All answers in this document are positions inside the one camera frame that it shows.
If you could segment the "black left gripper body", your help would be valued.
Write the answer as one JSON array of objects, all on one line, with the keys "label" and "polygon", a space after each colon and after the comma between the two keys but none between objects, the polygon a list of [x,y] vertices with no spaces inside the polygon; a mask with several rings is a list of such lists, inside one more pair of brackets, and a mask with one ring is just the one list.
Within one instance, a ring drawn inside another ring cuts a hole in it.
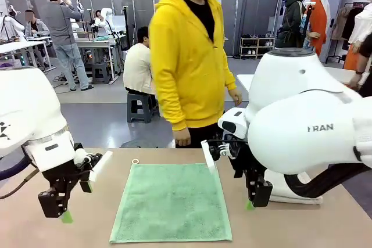
[{"label": "black left gripper body", "polygon": [[42,172],[44,178],[49,182],[49,186],[53,189],[67,189],[69,183],[72,188],[80,180],[89,179],[93,171],[92,164],[85,164],[83,166],[76,166],[75,164],[62,164],[50,170]]}]

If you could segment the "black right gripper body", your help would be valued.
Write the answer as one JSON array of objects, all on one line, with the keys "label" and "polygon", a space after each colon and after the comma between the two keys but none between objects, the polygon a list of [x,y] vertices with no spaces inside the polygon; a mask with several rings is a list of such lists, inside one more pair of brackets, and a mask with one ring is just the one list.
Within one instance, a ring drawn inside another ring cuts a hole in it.
[{"label": "black right gripper body", "polygon": [[258,181],[266,170],[253,156],[248,143],[243,141],[231,144],[231,166],[235,171],[234,178],[244,175],[247,181]]}]

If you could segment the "yellow hoodie person's left hand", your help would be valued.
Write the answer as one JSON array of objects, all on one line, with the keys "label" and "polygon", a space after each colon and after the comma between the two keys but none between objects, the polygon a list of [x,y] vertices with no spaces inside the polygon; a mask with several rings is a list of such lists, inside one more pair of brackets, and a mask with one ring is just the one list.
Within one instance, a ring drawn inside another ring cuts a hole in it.
[{"label": "yellow hoodie person's left hand", "polygon": [[238,88],[232,89],[228,91],[231,99],[234,101],[235,106],[239,106],[242,103],[242,94],[238,90]]}]

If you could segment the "yellow hoodie person's right hand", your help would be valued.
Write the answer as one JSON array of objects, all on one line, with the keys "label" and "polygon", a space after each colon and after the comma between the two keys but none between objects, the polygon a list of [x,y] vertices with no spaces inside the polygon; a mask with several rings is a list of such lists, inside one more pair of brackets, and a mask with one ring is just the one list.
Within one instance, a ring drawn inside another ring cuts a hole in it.
[{"label": "yellow hoodie person's right hand", "polygon": [[191,144],[191,136],[188,128],[173,131],[173,135],[177,147],[188,146]]}]

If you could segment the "hand of person in black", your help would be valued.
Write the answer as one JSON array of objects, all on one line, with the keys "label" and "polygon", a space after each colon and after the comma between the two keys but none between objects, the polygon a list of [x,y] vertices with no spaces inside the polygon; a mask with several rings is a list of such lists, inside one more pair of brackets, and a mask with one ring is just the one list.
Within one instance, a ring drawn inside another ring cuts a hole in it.
[{"label": "hand of person in black", "polygon": [[352,79],[349,81],[348,87],[351,89],[358,89],[359,82],[361,81],[362,77],[363,77],[362,73],[355,73]]}]

